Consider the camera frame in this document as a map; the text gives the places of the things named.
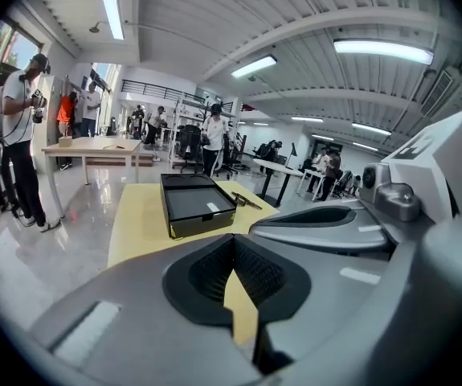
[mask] black box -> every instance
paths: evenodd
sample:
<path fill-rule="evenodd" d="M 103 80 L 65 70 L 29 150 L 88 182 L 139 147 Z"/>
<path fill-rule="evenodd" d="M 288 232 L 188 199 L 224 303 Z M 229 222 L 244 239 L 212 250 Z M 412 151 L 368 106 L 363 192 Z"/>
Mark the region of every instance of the black box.
<path fill-rule="evenodd" d="M 161 175 L 161 200 L 172 239 L 234 222 L 236 202 L 205 175 Z"/>

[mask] white label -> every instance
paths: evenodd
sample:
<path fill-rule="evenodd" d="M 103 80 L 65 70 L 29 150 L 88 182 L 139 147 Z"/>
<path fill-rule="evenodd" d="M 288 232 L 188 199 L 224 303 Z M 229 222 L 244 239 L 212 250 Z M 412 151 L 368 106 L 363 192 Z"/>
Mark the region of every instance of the white label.
<path fill-rule="evenodd" d="M 364 281 L 365 283 L 369 283 L 370 285 L 377 285 L 378 282 L 381 280 L 381 277 L 377 274 L 362 272 L 360 270 L 351 269 L 350 267 L 345 267 L 344 269 L 341 269 L 340 274 L 343 277 L 348 277 L 349 279 L 354 279 L 358 281 Z"/>
<path fill-rule="evenodd" d="M 374 232 L 375 230 L 381 230 L 381 227 L 376 224 L 374 226 L 361 226 L 358 228 L 359 232 Z"/>
<path fill-rule="evenodd" d="M 119 311 L 120 307 L 113 303 L 98 303 L 61 341 L 54 355 L 74 368 L 81 368 Z"/>
<path fill-rule="evenodd" d="M 216 204 L 214 203 L 208 203 L 207 206 L 210 208 L 212 212 L 219 211 L 219 209 L 216 207 Z"/>

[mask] ceiling light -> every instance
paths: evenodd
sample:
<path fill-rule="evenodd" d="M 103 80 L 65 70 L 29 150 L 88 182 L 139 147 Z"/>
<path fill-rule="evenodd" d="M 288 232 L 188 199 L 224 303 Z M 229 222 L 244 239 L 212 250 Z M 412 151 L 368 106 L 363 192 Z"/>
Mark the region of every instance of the ceiling light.
<path fill-rule="evenodd" d="M 254 63 L 250 63 L 243 68 L 239 68 L 231 74 L 233 75 L 233 77 L 238 78 L 241 76 L 245 76 L 246 74 L 256 72 L 261 68 L 273 66 L 275 63 L 277 63 L 277 59 L 273 55 L 267 55 L 266 57 L 263 57 L 263 59 L 256 60 Z"/>
<path fill-rule="evenodd" d="M 355 146 L 362 147 L 363 149 L 378 151 L 378 149 L 375 149 L 375 147 L 370 147 L 370 146 L 367 146 L 367 145 L 362 145 L 361 143 L 352 142 L 352 144 L 355 145 Z"/>
<path fill-rule="evenodd" d="M 431 64 L 434 55 L 422 48 L 407 46 L 406 44 L 384 42 L 370 39 L 339 39 L 334 40 L 334 48 L 338 53 L 360 53 L 368 55 L 391 55 L 416 61 L 423 64 Z"/>
<path fill-rule="evenodd" d="M 320 134 L 311 134 L 311 136 L 313 136 L 314 138 L 322 138 L 324 140 L 329 140 L 329 141 L 334 140 L 333 138 L 328 138 L 326 136 L 321 136 Z"/>
<path fill-rule="evenodd" d="M 302 121 L 315 121 L 316 123 L 323 123 L 324 119 L 319 119 L 316 117 L 293 117 L 292 120 L 302 120 Z"/>
<path fill-rule="evenodd" d="M 382 136 L 390 136 L 391 132 L 387 130 L 378 129 L 377 127 L 372 127 L 371 125 L 360 125 L 359 123 L 352 123 L 352 126 L 356 129 L 369 130 L 370 132 L 375 132 L 381 134 Z"/>
<path fill-rule="evenodd" d="M 105 13 L 108 16 L 112 37 L 116 40 L 124 39 L 124 31 L 121 27 L 120 10 L 118 0 L 104 0 Z"/>

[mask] floor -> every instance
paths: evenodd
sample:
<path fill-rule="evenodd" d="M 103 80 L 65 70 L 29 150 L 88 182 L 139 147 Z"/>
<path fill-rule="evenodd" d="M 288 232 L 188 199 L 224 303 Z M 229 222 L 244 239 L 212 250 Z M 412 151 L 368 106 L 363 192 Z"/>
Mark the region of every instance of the floor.
<path fill-rule="evenodd" d="M 140 168 L 142 183 L 158 182 L 161 173 L 179 172 L 169 167 L 165 152 L 158 155 L 160 162 Z M 252 167 L 252 174 L 237 174 L 234 180 L 259 193 L 264 177 L 257 169 Z M 112 222 L 125 186 L 125 168 L 89 166 L 88 177 L 91 183 L 85 186 L 80 166 L 55 173 L 59 196 L 67 208 L 63 225 L 56 230 L 40 233 L 35 226 L 24 228 L 10 213 L 0 214 L 0 309 L 24 330 L 52 303 L 106 267 Z M 215 179 L 224 180 L 225 176 Z M 283 180 L 284 175 L 272 176 L 268 194 L 277 197 Z M 295 193 L 298 182 L 290 180 L 282 213 L 315 204 L 309 193 Z M 39 176 L 39 185 L 45 212 L 57 217 L 44 175 Z"/>

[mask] person in orange shirt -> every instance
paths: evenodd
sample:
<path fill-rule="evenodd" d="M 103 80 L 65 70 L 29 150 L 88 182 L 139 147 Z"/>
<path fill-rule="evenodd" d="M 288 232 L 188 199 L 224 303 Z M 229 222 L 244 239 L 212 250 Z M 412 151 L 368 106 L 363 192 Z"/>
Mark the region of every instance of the person in orange shirt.
<path fill-rule="evenodd" d="M 68 96 L 61 97 L 61 107 L 59 108 L 59 113 L 57 115 L 58 127 L 61 136 L 68 136 L 72 132 L 72 114 L 76 107 L 76 103 L 76 92 L 70 92 Z M 65 158 L 64 163 L 61 165 L 61 170 L 66 170 L 69 167 L 72 167 L 72 158 Z"/>

